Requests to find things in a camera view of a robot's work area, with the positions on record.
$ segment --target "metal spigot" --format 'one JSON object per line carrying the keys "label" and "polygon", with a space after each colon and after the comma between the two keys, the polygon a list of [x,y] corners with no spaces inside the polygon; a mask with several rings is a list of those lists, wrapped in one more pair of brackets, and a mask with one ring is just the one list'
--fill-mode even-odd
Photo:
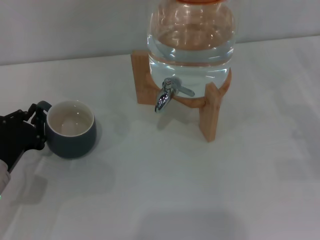
{"label": "metal spigot", "polygon": [[179,92],[182,92],[189,97],[194,97],[195,92],[181,86],[181,80],[177,77],[168,77],[162,83],[162,89],[158,94],[155,104],[155,112],[161,113],[165,106],[171,101],[171,99],[177,95]]}

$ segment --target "robotic hand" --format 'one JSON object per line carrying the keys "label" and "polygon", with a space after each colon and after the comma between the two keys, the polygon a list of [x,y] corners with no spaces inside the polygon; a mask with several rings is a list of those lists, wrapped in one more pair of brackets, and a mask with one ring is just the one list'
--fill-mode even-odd
{"label": "robotic hand", "polygon": [[[31,124],[27,123],[33,115]],[[44,149],[45,120],[43,109],[36,104],[32,104],[28,111],[18,110],[0,116],[0,195],[21,156],[31,149]]]}

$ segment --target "wooden stand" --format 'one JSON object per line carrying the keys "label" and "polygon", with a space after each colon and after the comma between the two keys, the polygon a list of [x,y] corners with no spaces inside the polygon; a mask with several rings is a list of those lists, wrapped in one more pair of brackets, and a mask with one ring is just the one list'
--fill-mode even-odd
{"label": "wooden stand", "polygon": [[[148,52],[134,51],[131,54],[131,62],[138,104],[155,105],[160,88],[151,77]],[[206,85],[204,97],[174,97],[176,101],[189,108],[199,108],[199,127],[208,142],[212,142],[216,138],[221,101],[230,87],[231,80],[232,73],[230,69],[227,79],[220,89],[212,82]]]}

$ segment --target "orange lid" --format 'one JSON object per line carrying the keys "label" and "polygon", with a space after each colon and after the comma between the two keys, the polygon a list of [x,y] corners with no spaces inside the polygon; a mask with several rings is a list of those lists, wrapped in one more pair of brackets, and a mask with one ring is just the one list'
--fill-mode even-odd
{"label": "orange lid", "polygon": [[225,0],[177,0],[180,3],[184,4],[217,4],[220,2],[224,2]]}

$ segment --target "white wall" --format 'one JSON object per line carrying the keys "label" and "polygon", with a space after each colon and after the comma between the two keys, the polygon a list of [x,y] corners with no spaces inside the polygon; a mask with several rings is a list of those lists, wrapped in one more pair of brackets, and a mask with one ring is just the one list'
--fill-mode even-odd
{"label": "white wall", "polygon": [[[320,34],[320,0],[245,1],[240,42]],[[149,4],[150,0],[0,0],[0,65],[143,49]]]}

